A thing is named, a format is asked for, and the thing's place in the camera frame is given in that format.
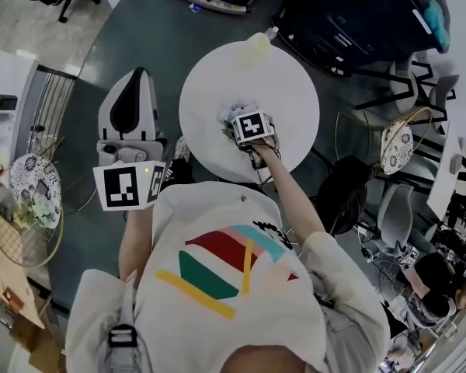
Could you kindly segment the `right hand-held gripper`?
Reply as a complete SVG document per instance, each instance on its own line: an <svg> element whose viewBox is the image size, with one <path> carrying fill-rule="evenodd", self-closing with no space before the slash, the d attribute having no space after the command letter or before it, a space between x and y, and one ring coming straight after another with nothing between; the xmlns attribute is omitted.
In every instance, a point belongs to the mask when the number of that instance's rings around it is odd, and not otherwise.
<svg viewBox="0 0 466 373"><path fill-rule="evenodd" d="M265 144L268 138L276 147L276 130L272 117L262 110L243 113L231 122L234 140L238 148L247 153L253 169L264 169L266 163L253 148L254 144Z"/></svg>

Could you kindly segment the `pale blue flowers bunch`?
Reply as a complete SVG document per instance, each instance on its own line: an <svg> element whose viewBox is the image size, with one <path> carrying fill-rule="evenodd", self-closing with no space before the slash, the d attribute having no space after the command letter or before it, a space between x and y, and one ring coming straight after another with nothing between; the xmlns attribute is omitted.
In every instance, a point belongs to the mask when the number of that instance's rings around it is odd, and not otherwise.
<svg viewBox="0 0 466 373"><path fill-rule="evenodd" d="M241 99L233 102L230 106L220 109L217 114L217 122L222 126L222 133L229 141L235 143L235 133L233 130L233 120L242 114L252 113L260 109L256 101L245 102Z"/></svg>

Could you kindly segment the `white vase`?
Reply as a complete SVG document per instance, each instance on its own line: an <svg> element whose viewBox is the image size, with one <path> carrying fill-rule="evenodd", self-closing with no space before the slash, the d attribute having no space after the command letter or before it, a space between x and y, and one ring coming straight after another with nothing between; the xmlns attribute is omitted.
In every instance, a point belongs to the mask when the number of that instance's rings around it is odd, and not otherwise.
<svg viewBox="0 0 466 373"><path fill-rule="evenodd" d="M271 43L264 33L256 33L238 46L235 64L238 69L248 69L256 62L266 58L271 51Z"/></svg>

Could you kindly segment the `person's right forearm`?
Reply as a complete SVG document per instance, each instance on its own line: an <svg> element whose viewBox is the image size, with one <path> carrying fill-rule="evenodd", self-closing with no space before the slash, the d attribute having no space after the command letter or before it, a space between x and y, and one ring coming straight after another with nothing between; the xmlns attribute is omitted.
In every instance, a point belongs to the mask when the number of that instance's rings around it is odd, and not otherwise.
<svg viewBox="0 0 466 373"><path fill-rule="evenodd" d="M275 148L268 141L256 141L252 146L270 171L287 220L302 248L310 235L325 232L322 221L306 193L280 160Z"/></svg>

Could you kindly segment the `person's left forearm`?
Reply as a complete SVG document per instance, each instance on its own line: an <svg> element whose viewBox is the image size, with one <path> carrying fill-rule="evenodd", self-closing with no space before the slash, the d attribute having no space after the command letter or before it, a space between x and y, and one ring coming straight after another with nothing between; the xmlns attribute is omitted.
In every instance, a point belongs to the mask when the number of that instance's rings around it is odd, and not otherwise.
<svg viewBox="0 0 466 373"><path fill-rule="evenodd" d="M152 251L153 206L144 210L131 210L123 233L118 256L119 276L122 281L136 272L137 289Z"/></svg>

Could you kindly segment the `person's left white shoe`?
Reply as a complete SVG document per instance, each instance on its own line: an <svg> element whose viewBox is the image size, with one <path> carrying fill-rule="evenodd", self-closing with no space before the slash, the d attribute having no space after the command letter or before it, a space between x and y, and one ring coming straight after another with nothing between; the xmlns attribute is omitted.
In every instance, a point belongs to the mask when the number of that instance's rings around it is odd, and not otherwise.
<svg viewBox="0 0 466 373"><path fill-rule="evenodd" d="M190 148L188 147L186 140L183 136L181 136L175 146L175 154L174 154L174 160L184 160L185 162L188 162L190 160L190 155L191 151Z"/></svg>

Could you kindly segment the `person's black trousers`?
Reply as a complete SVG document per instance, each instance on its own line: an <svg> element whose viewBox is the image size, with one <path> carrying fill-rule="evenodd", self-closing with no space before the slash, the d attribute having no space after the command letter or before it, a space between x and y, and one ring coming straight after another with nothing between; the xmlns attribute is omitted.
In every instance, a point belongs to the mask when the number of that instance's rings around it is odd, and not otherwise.
<svg viewBox="0 0 466 373"><path fill-rule="evenodd" d="M172 185L192 184L195 182L193 170L189 162L185 158L177 158L173 159L168 167L161 190Z"/></svg>

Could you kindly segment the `floral round seat cushion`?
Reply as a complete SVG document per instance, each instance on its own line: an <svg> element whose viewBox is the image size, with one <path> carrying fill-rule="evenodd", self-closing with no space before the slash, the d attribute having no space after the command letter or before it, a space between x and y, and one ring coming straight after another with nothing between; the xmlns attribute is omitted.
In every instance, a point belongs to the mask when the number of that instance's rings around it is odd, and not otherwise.
<svg viewBox="0 0 466 373"><path fill-rule="evenodd" d="M410 127L404 123L393 123L381 134L381 169L386 175L401 170L413 153L413 136Z"/></svg>
<svg viewBox="0 0 466 373"><path fill-rule="evenodd" d="M49 187L48 198L35 195L39 180L43 180ZM12 164L9 174L9 189L16 200L17 207L21 198L38 203L40 200L50 202L61 217L62 197L61 179L54 164L34 153L21 156Z"/></svg>

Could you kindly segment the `black jacket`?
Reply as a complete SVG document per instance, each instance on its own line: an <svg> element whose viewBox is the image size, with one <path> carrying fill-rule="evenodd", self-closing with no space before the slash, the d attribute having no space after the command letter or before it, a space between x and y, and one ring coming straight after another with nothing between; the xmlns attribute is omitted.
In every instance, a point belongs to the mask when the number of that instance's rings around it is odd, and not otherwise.
<svg viewBox="0 0 466 373"><path fill-rule="evenodd" d="M330 235L348 232L366 208L372 169L355 156L338 160L319 187L313 204Z"/></svg>

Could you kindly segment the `white flower bunch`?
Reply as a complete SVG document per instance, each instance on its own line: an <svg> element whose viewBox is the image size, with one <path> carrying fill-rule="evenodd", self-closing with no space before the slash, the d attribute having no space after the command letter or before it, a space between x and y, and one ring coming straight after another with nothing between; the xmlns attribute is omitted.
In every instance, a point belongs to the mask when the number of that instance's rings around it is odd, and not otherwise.
<svg viewBox="0 0 466 373"><path fill-rule="evenodd" d="M33 226L54 229L59 221L59 214L50 202L33 203L21 198L13 215L14 222L20 228L31 229Z"/></svg>

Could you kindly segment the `white counter cabinet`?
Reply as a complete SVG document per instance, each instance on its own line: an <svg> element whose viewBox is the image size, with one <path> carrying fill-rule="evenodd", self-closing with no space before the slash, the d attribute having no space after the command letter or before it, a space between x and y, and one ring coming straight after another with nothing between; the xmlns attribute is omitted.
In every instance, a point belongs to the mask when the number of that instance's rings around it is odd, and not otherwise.
<svg viewBox="0 0 466 373"><path fill-rule="evenodd" d="M0 110L0 170L57 136L76 80L35 59L0 51L0 95L18 98L15 111Z"/></svg>

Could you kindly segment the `grey office chair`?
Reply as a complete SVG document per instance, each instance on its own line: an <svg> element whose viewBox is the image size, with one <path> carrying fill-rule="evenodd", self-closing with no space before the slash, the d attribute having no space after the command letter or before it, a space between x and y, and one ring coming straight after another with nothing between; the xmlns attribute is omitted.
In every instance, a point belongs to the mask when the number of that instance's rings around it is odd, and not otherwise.
<svg viewBox="0 0 466 373"><path fill-rule="evenodd" d="M411 196L414 188L407 184L390 185L381 200L377 227L383 243L394 249L404 246L412 229L413 213Z"/></svg>
<svg viewBox="0 0 466 373"><path fill-rule="evenodd" d="M460 76L440 76L431 82L435 79L432 65L425 58L417 58L416 54L393 61L388 74L409 81L389 82L391 96L395 98L395 107L400 113L406 113L416 106L428 106L434 113L443 113L447 111L447 101L457 98L455 86Z"/></svg>

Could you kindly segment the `white desk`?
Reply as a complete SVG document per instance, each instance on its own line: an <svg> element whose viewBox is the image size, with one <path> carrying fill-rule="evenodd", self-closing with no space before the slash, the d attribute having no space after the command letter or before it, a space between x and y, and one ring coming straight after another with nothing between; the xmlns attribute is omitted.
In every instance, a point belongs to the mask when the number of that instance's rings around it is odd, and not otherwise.
<svg viewBox="0 0 466 373"><path fill-rule="evenodd" d="M442 143L428 141L425 145L435 152L441 153L440 163L426 204L440 220L443 220L459 175L463 173L463 169L466 172L466 157L464 157L461 148L461 138L457 136L455 126L452 123L448 125Z"/></svg>

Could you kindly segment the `person's white printed shirt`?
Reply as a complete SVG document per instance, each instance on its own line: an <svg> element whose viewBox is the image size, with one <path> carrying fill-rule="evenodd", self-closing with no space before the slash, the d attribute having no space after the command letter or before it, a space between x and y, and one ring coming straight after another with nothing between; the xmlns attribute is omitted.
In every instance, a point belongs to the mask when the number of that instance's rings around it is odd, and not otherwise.
<svg viewBox="0 0 466 373"><path fill-rule="evenodd" d="M367 277L329 234L295 252L280 226L276 203L244 186L163 190L138 289L100 270L82 275L68 373L220 373L245 346L287 348L304 373L375 373L391 334ZM109 331L124 323L137 347L111 348Z"/></svg>

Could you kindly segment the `teal cloth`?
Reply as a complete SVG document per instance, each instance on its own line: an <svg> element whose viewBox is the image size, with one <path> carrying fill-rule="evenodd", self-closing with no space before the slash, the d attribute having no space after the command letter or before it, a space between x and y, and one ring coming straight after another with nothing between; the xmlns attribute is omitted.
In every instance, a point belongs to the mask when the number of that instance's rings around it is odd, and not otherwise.
<svg viewBox="0 0 466 373"><path fill-rule="evenodd" d="M446 53L450 47L450 34L443 10L436 0L429 0L424 19L440 45L440 51Z"/></svg>

